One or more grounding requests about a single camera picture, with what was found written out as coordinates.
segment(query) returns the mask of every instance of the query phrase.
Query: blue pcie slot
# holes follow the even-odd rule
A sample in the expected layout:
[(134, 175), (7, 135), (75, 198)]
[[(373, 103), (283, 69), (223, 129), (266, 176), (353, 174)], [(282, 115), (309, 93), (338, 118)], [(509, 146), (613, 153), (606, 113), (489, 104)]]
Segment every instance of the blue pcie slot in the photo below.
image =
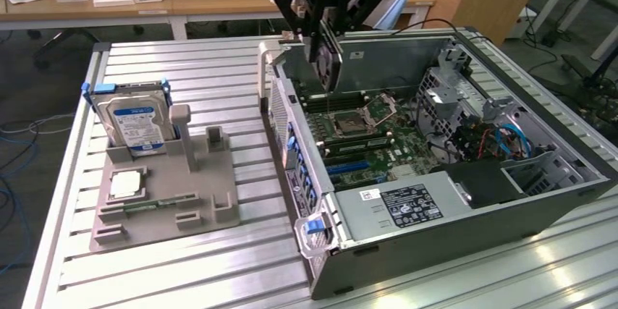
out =
[(369, 168), (367, 161), (359, 161), (346, 164), (338, 164), (337, 166), (327, 167), (329, 175), (343, 174), (349, 172), (355, 172), (357, 170), (363, 170)]

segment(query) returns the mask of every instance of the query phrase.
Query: hard drive label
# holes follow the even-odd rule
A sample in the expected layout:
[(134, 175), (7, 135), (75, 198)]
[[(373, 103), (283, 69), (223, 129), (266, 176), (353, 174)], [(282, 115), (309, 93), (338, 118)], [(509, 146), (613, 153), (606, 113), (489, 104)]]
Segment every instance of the hard drive label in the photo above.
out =
[(163, 146), (163, 134), (159, 125), (152, 123), (155, 108), (142, 107), (114, 110), (127, 146), (134, 150), (148, 151)]
[(382, 192), (382, 200), (399, 228), (414, 226), (415, 224), (443, 217), (425, 185), (415, 185)]

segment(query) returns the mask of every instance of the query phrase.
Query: motherboard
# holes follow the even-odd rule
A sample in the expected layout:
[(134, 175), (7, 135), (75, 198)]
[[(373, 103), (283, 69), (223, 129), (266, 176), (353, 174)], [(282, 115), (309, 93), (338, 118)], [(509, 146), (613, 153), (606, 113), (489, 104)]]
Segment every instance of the motherboard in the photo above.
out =
[(337, 191), (425, 175), (439, 165), (410, 105), (393, 91), (303, 96), (302, 101)]

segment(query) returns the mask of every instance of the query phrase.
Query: hard drive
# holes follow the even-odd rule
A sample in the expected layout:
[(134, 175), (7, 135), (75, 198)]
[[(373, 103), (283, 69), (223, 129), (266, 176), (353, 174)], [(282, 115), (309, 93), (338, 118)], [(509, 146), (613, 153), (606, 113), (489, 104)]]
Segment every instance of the hard drive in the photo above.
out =
[(178, 138), (170, 121), (170, 84), (166, 80), (118, 85), (82, 86), (114, 147), (127, 146), (132, 156), (166, 152), (166, 141)]

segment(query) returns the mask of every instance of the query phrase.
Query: metal workbench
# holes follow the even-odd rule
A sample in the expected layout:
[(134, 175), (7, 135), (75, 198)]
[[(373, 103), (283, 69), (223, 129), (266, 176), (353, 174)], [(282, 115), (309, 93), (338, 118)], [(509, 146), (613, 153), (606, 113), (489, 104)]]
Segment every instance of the metal workbench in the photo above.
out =
[[(311, 301), (258, 110), (257, 47), (261, 41), (277, 38), (123, 43), (94, 53), (88, 82), (138, 82), (164, 77), (172, 86), (174, 102), (191, 105), (191, 132), (198, 134), (203, 126), (221, 124), (231, 135), (243, 223), (218, 232), (92, 254), (90, 230), (107, 136), (80, 101), (24, 308), (616, 306), (616, 192), (573, 211), (534, 237), (339, 297)], [(617, 166), (618, 152), (612, 144), (590, 137), (596, 131), (490, 43), (478, 45)], [(505, 92), (479, 69), (473, 78), (493, 96)]]

